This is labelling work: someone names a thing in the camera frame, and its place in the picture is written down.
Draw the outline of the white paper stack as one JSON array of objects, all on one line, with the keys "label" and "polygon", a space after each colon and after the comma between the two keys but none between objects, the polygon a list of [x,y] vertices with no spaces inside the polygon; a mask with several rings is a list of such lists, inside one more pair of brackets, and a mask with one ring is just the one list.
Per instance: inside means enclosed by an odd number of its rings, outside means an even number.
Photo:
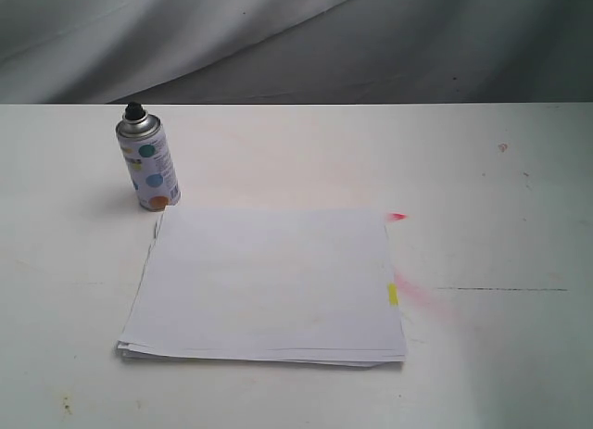
[{"label": "white paper stack", "polygon": [[401,362],[386,225],[374,210],[168,208],[118,347],[135,357]]}]

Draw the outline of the grey backdrop cloth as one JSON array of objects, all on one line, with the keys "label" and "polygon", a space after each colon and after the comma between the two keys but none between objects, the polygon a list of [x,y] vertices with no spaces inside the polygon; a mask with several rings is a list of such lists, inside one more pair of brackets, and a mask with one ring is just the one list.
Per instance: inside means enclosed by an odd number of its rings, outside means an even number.
[{"label": "grey backdrop cloth", "polygon": [[1,0],[6,104],[591,97],[592,0]]}]

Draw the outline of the white dotted spray paint can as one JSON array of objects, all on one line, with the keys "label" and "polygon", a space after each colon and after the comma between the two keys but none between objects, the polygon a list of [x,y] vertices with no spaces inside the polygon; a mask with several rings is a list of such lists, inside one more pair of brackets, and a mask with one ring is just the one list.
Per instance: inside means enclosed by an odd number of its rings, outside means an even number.
[{"label": "white dotted spray paint can", "polygon": [[176,205],[181,190],[160,118],[130,102],[115,132],[139,204],[150,211]]}]

